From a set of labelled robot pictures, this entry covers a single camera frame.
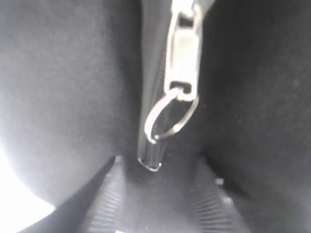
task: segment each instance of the bright light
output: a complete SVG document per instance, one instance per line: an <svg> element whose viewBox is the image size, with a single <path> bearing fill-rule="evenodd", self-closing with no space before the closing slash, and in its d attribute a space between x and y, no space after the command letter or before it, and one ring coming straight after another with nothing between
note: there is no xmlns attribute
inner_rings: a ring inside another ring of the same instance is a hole
<svg viewBox="0 0 311 233"><path fill-rule="evenodd" d="M0 232L16 233L36 223L55 209L18 180L0 150Z"/></svg>

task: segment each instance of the metal ring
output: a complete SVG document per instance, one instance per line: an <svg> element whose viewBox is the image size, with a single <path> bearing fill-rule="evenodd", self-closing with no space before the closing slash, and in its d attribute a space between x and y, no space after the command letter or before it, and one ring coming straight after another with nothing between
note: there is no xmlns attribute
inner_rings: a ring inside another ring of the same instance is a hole
<svg viewBox="0 0 311 233"><path fill-rule="evenodd" d="M145 131L148 141L151 142L152 144L156 144L157 141L167 138L169 136L172 136L175 133L179 132L187 124L187 122L190 120L191 116L193 115L195 109L197 108L198 103L199 103L198 96L196 99L194 99L190 108L188 109L186 114L181 118L179 122L177 122L173 127L171 127L165 133L156 134L154 138L152 137L152 129L156 122L156 119L159 117L161 112L172 102L172 100L177 98L178 94L182 91L183 91L183 88L180 88L180 87L176 87L176 88L169 90L169 92L165 96L163 96L162 99L160 99L155 104L153 109L150 111L145 122L144 131Z"/></svg>

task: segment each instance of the zipper slider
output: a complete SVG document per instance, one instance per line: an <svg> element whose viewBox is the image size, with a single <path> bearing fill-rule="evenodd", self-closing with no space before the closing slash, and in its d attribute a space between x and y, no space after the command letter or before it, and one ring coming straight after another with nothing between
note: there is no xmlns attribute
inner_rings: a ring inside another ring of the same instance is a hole
<svg viewBox="0 0 311 233"><path fill-rule="evenodd" d="M200 5L193 2L194 0L172 2L172 19L167 37L164 96L150 111L144 126L146 137L152 144L179 132L198 106L203 19ZM153 126L157 118L173 100L192 104L182 119L167 132L153 135Z"/></svg>

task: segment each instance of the metal zipper pull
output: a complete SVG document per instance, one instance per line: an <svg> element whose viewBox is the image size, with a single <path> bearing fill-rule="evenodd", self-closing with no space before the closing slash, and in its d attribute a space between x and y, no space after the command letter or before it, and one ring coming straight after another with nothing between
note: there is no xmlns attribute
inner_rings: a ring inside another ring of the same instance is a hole
<svg viewBox="0 0 311 233"><path fill-rule="evenodd" d="M202 12L193 0L173 0L172 19L167 38L167 52L164 78L164 96L150 111L144 132L149 142L159 140L179 132L189 121L198 106L198 75L202 46ZM153 134L153 126L161 112L172 101L192 102L181 120L162 134Z"/></svg>

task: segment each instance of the zipper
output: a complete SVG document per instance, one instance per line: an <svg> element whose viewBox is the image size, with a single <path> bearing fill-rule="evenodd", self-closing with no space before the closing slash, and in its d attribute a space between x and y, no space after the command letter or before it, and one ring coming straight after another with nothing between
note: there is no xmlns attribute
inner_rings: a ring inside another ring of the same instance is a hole
<svg viewBox="0 0 311 233"><path fill-rule="evenodd" d="M154 91L142 108L138 161L150 171L162 166L166 138L190 120L199 96L198 75L203 37L203 15L214 0L172 0L171 22L154 79ZM167 130L173 102L191 102L181 120Z"/></svg>

